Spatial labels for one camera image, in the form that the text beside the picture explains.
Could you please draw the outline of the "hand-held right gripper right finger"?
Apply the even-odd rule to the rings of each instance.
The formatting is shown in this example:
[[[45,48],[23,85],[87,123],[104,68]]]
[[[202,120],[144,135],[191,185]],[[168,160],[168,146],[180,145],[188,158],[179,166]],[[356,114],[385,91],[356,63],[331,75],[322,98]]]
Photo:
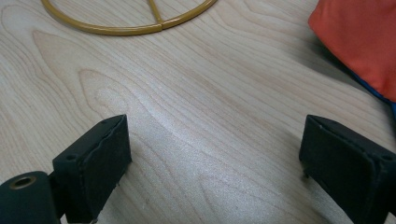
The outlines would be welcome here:
[[[354,224],[396,216],[396,154],[331,119],[306,117],[299,160]]]

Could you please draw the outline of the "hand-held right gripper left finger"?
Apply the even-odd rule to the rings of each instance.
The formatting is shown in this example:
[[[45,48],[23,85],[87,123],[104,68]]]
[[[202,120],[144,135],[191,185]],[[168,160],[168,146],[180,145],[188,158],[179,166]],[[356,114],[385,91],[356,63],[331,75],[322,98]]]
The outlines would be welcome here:
[[[125,115],[98,122],[53,159],[53,175],[63,194],[58,204],[66,219],[97,219],[131,162]]]

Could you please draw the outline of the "orange cloth with blue edge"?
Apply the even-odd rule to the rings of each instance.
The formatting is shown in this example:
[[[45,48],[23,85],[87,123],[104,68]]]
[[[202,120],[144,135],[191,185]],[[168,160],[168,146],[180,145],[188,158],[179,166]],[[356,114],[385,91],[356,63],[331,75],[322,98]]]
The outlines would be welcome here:
[[[318,0],[308,24],[396,118],[396,0]]]

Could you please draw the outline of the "yellow wooden hoop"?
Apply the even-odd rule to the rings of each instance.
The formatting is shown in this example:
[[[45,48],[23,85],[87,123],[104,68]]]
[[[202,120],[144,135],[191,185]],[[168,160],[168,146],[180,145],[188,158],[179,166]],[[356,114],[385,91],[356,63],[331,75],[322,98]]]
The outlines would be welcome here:
[[[87,22],[78,21],[67,16],[60,9],[56,8],[50,0],[41,0],[41,3],[43,4],[44,9],[46,9],[48,13],[55,19],[80,31],[96,35],[131,36],[158,33],[162,30],[178,26],[201,15],[210,7],[212,7],[217,1],[218,0],[205,0],[202,4],[185,13],[177,15],[168,20],[164,20],[155,1],[148,0],[148,5],[156,22],[153,24],[136,27],[110,27],[89,24]]]

